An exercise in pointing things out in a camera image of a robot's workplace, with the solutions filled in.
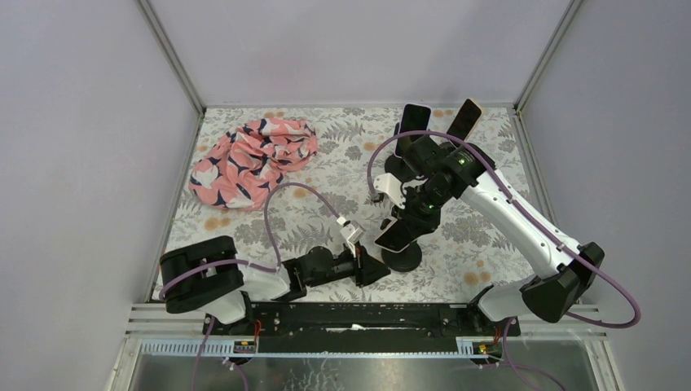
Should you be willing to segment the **phone with beige case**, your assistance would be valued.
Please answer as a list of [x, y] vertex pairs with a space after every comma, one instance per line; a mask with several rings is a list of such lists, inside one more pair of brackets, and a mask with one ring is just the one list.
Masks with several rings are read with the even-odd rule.
[[466, 99], [447, 129], [447, 134], [465, 140], [482, 119], [484, 109], [474, 99]]

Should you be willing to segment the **phone with purple case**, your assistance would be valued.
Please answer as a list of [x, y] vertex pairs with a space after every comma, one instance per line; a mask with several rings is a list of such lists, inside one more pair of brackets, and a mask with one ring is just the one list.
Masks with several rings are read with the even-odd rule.
[[[394, 127], [394, 135], [416, 130], [427, 130], [432, 109], [429, 106], [407, 103], [404, 105], [400, 121]], [[394, 155], [403, 157], [403, 153], [419, 138], [419, 135], [401, 137], [396, 140]]]

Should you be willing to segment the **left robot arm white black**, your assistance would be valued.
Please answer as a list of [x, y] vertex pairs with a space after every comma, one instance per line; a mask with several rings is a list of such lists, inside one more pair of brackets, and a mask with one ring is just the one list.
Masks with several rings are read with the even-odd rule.
[[361, 244], [347, 244], [337, 255], [317, 246], [272, 270], [239, 259], [227, 235], [167, 252], [159, 264], [167, 313], [202, 310], [235, 335], [252, 327], [254, 301], [295, 301], [309, 288], [338, 280], [351, 279], [361, 288], [390, 275], [390, 268]]

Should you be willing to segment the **phone with cream case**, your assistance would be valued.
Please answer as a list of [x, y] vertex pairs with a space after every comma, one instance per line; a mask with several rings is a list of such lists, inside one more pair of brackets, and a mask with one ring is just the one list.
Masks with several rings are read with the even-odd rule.
[[385, 219], [374, 244], [392, 253], [400, 253], [416, 241], [410, 226], [403, 220]]

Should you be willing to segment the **black phone stand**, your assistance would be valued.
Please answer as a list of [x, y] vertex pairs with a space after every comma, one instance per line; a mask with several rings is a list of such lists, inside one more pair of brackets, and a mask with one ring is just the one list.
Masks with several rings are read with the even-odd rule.
[[416, 173], [403, 160], [404, 152], [416, 141], [417, 136], [398, 138], [395, 141], [394, 153], [385, 160], [385, 172], [393, 174], [401, 182], [416, 179]]
[[400, 253], [392, 253], [387, 250], [382, 251], [382, 260], [392, 270], [397, 272], [410, 272], [417, 268], [421, 263], [421, 249], [417, 240], [410, 244]]

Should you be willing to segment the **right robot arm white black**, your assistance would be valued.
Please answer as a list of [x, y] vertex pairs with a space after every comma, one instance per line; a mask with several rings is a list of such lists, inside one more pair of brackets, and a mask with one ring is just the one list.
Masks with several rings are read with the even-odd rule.
[[590, 288], [594, 269], [605, 252], [557, 229], [515, 192], [479, 147], [462, 143], [438, 144], [430, 136], [406, 137], [403, 161], [425, 182], [407, 193], [407, 212], [431, 213], [452, 198], [478, 211], [529, 262], [531, 277], [493, 287], [467, 314], [469, 328], [486, 336], [500, 320], [532, 313], [548, 323], [559, 322]]

